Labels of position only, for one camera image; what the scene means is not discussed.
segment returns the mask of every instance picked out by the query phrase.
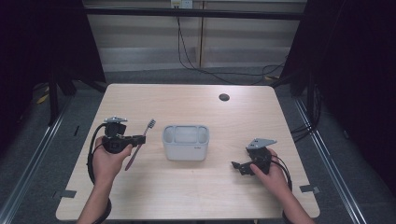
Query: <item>cable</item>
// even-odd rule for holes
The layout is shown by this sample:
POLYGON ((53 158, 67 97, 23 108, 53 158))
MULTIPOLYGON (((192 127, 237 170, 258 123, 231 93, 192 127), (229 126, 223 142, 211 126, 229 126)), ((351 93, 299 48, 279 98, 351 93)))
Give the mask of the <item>cable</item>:
POLYGON ((318 86, 315 86, 315 91, 314 91, 314 97, 315 97, 315 112, 313 115, 313 120, 310 123, 305 123, 301 125, 300 127, 294 129, 291 131, 292 134, 294 133, 300 133, 298 135, 293 136, 294 143, 297 143, 307 137, 309 134, 311 134, 317 127, 318 127, 318 122, 320 119, 321 115, 321 102, 322 102, 322 96, 318 90, 318 86))
MULTIPOLYGON (((88 161, 87 161, 88 174, 90 175, 90 179, 91 179, 91 182, 93 184, 95 184, 95 176, 93 174, 93 164, 92 164, 92 162, 93 162, 93 154, 95 153, 96 149, 99 148, 103 143, 100 144, 99 146, 97 146, 94 150, 92 150, 92 148, 93 148, 93 144, 95 142, 97 133, 103 127, 106 127, 106 125, 104 123, 102 123, 101 125, 99 125, 99 127, 96 128, 96 130, 95 130, 95 132, 93 133, 93 136, 92 136, 92 140, 91 140, 91 143, 90 143, 90 149, 88 151, 88 161)), ((110 215, 111 207, 112 207, 111 201, 110 201, 110 199, 108 199, 105 212, 98 219, 96 219, 93 222, 93 224, 104 222, 106 220, 106 218, 110 215)))
POLYGON ((277 158, 277 159, 279 159, 283 163, 283 165, 282 165, 282 164, 280 164, 277 161, 271 160, 272 163, 276 164, 277 166, 279 166, 283 170, 283 172, 285 173, 286 178, 287 178, 288 187, 289 187, 290 191, 293 191, 293 186, 292 186, 292 182, 291 182, 291 176, 290 176, 288 167, 286 166, 285 162, 283 162, 278 156, 275 156, 275 155, 272 155, 272 156, 277 158))
POLYGON ((221 81, 224 81, 224 82, 226 82, 226 83, 233 84, 233 85, 246 85, 246 84, 239 84, 239 83, 231 82, 231 81, 226 80, 226 79, 224 79, 224 78, 222 78, 222 77, 219 77, 218 75, 235 75, 235 76, 261 77, 259 80, 257 80, 257 81, 255 81, 255 82, 252 82, 252 83, 248 84, 248 85, 252 86, 252 85, 256 85, 256 84, 262 82, 262 81, 264 80, 264 76, 265 76, 265 75, 271 74, 271 73, 275 72, 275 70, 277 70, 278 68, 284 66, 284 63, 266 65, 266 66, 264 66, 264 68, 262 69, 262 73, 261 73, 261 74, 246 74, 246 73, 231 73, 231 72, 230 72, 230 73, 227 73, 227 72, 226 72, 226 73, 224 73, 224 72, 222 72, 222 73, 211 73, 211 72, 208 72, 208 71, 206 71, 206 70, 196 68, 196 67, 191 63, 190 57, 189 57, 189 55, 188 55, 188 53, 187 53, 186 44, 185 44, 185 42, 184 42, 184 37, 183 37, 183 34, 182 34, 182 32, 181 32, 180 18, 179 18, 179 17, 177 17, 177 27, 178 27, 178 29, 177 29, 177 32, 178 32, 178 34, 177 34, 177 52, 178 52, 178 60, 179 60, 180 64, 181 64, 184 68, 186 68, 186 69, 188 69, 188 70, 197 71, 197 72, 200 72, 200 73, 203 73, 203 74, 207 74, 207 75, 210 75, 210 76, 212 76, 212 77, 215 77, 215 78, 217 78, 217 79, 219 79, 219 80, 221 80, 221 81), (182 43, 182 45, 183 45, 184 54, 186 55, 186 58, 187 58, 187 61, 188 61, 189 65, 190 65, 190 67, 186 66, 186 65, 181 61, 180 40, 181 40, 181 43, 182 43), (264 70, 265 70, 267 67, 271 67, 271 66, 275 66, 275 68, 274 68, 273 70, 269 71, 269 72, 264 73, 264 70))

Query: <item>wall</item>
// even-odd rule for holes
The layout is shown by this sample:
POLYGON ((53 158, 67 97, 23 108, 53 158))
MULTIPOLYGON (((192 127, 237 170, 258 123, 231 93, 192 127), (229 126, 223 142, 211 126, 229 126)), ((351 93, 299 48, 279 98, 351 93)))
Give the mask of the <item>wall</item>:
MULTIPOLYGON (((85 0, 85 6, 170 7, 170 0, 85 0)), ((193 1, 193 8, 267 12, 303 12, 304 0, 193 1)), ((177 18, 89 15, 106 72, 179 68, 189 65, 177 18)), ((299 22, 246 19, 180 18, 189 60, 194 66, 264 66, 283 63, 299 22)))

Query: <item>small round object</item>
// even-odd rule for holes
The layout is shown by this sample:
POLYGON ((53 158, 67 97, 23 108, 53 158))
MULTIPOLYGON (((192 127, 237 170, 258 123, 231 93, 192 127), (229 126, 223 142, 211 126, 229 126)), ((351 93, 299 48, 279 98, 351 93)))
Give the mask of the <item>small round object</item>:
POLYGON ((221 101, 226 102, 226 101, 229 101, 229 100, 230 100, 230 96, 229 96, 228 94, 226 94, 226 93, 222 93, 222 94, 219 96, 219 99, 220 99, 221 101))

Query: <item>black curtain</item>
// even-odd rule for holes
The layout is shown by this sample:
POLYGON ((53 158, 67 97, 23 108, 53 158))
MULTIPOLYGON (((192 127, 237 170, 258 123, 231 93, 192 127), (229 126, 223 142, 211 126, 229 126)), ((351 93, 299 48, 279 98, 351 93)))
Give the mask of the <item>black curtain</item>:
POLYGON ((83 5, 81 0, 0 2, 3 144, 13 137, 16 121, 32 99, 34 85, 48 82, 50 74, 65 94, 75 92, 72 79, 106 82, 87 15, 63 7, 83 5))
POLYGON ((396 195, 396 2, 308 0, 281 77, 312 75, 363 157, 396 195))

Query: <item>wooden table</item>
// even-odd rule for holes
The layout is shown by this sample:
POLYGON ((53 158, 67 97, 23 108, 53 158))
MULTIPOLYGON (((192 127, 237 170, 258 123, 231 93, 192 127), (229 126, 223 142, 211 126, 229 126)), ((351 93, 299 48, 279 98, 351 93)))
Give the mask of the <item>wooden table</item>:
POLYGON ((293 193, 311 217, 319 215, 304 167, 292 141, 275 92, 270 87, 215 85, 113 84, 104 99, 67 185, 75 198, 62 198, 56 216, 76 220, 92 190, 87 154, 94 130, 105 118, 129 121, 125 135, 141 134, 156 119, 128 171, 123 168, 110 194, 108 219, 209 220, 281 217, 282 208, 256 176, 240 175, 231 161, 249 161, 245 146, 255 138, 275 139, 270 146, 287 164, 293 193), (222 93, 230 96, 223 102, 222 93), (204 161, 169 161, 162 142, 169 124, 202 124, 210 141, 204 161))

